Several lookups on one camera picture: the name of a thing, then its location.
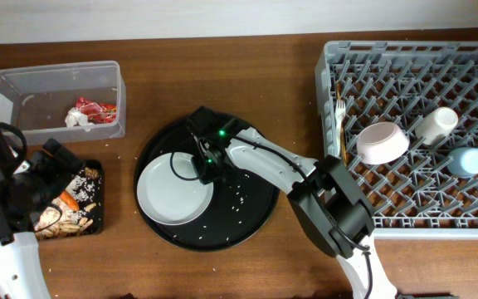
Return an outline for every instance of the gray plastic container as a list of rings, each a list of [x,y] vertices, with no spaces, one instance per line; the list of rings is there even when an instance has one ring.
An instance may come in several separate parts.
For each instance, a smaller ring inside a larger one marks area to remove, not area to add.
[[[114,122],[66,127],[79,97],[117,106]],[[126,89],[115,61],[33,66],[0,71],[0,122],[22,130],[29,145],[123,137]]]
[[[315,68],[324,153],[335,144],[335,86],[348,116],[348,169],[376,208],[378,238],[478,238],[478,175],[449,173],[447,154],[478,148],[478,42],[328,42]],[[453,132],[433,146],[414,129],[447,106],[459,115]],[[379,121],[398,124],[409,150],[388,164],[360,163],[359,133]]]

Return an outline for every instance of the black circular mat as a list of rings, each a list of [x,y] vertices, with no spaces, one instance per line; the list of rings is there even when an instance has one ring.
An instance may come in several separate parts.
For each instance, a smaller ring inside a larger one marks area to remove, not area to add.
[[[231,119],[229,115],[219,117]],[[139,206],[136,189],[139,176],[147,164],[172,151],[200,155],[194,140],[184,142],[193,138],[186,127],[186,120],[187,117],[182,118],[163,128],[147,143],[138,157],[134,174],[134,196],[139,213],[162,239],[173,245],[202,252],[230,248],[247,240],[263,226],[276,206],[280,192],[249,171],[237,169],[227,178],[226,183],[222,180],[214,182],[211,203],[204,213],[186,224],[156,223]]]

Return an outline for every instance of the clear plastic bin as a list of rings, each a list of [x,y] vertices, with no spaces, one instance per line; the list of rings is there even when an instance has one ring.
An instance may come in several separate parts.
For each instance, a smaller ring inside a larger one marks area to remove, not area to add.
[[[109,124],[66,127],[79,97],[117,106]],[[123,137],[126,89],[115,61],[33,66],[0,71],[0,122],[19,128],[29,145]]]

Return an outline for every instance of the red wrapper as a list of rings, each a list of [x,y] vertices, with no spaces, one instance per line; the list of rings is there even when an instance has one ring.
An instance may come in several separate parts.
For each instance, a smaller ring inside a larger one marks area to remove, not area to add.
[[[79,97],[76,102],[76,108],[85,115],[88,115],[88,121],[95,124],[108,124],[115,120],[117,107],[115,105],[95,103]]]

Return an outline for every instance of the carrot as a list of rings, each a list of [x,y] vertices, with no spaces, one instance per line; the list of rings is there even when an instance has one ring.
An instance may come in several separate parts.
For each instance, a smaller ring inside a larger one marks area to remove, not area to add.
[[[73,196],[71,196],[71,194],[69,194],[67,191],[63,191],[62,194],[60,194],[60,199],[67,204],[68,207],[70,207],[70,209],[72,209],[73,211],[78,211],[80,210],[79,208],[79,204],[76,202],[76,200],[73,198]]]

